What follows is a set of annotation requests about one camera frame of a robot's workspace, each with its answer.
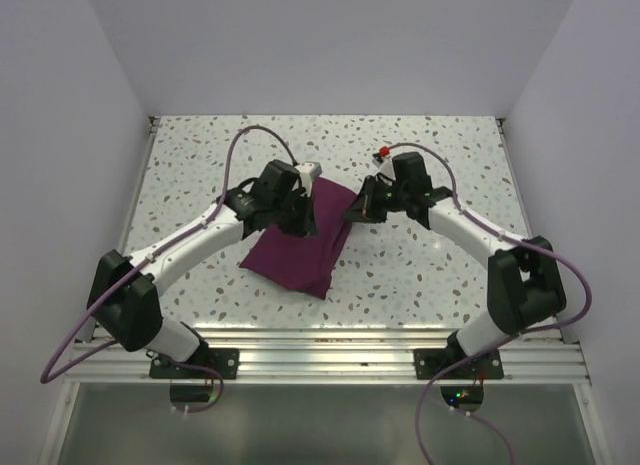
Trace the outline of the purple surgical drape cloth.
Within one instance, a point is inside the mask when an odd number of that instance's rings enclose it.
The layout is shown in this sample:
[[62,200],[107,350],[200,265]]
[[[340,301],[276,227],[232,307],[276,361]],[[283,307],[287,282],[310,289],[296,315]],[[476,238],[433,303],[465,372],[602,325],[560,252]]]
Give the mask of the purple surgical drape cloth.
[[351,232],[351,224],[343,215],[355,199],[352,190],[328,179],[317,179],[314,184],[317,234],[298,238],[271,226],[240,262],[240,267],[287,290],[324,300]]

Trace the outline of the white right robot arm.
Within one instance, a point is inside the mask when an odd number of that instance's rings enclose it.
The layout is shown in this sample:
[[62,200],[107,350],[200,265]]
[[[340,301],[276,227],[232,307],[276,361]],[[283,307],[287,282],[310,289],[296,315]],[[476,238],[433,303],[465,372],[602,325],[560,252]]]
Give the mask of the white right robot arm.
[[378,224],[402,212],[454,242],[487,272],[485,312],[447,339],[445,364],[451,374],[470,376],[481,365],[481,350],[565,308],[564,288],[546,239],[502,232],[466,208],[455,184],[433,185],[418,152],[394,155],[383,147],[374,161],[377,171],[365,177],[344,213],[346,221]]

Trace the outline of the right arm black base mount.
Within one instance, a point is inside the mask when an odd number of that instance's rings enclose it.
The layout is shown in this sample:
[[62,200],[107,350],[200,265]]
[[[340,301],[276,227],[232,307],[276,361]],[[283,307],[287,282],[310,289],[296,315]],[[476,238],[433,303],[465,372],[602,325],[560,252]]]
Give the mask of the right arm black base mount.
[[413,366],[418,380],[501,380],[505,377],[498,350],[479,358],[452,358],[442,348],[413,350]]

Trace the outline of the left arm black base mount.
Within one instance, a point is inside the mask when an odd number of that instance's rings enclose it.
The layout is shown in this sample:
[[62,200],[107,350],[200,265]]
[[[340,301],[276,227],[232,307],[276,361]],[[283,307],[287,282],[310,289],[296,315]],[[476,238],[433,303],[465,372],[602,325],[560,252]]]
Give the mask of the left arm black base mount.
[[152,379],[189,380],[213,378],[215,371],[223,380],[235,380],[240,365],[237,348],[209,348],[196,352],[186,363],[174,363],[159,355],[151,362]]

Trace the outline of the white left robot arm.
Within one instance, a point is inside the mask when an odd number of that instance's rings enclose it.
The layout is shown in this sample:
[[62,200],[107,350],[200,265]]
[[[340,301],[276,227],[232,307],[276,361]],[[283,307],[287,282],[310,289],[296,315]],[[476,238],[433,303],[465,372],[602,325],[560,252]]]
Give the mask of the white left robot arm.
[[271,225],[293,236],[315,234],[312,187],[295,184],[277,191],[259,182],[248,191],[236,187],[166,238],[128,256],[105,254],[88,310],[125,350],[167,356],[182,375],[197,377],[208,364],[203,339],[165,317],[160,298],[211,255]]

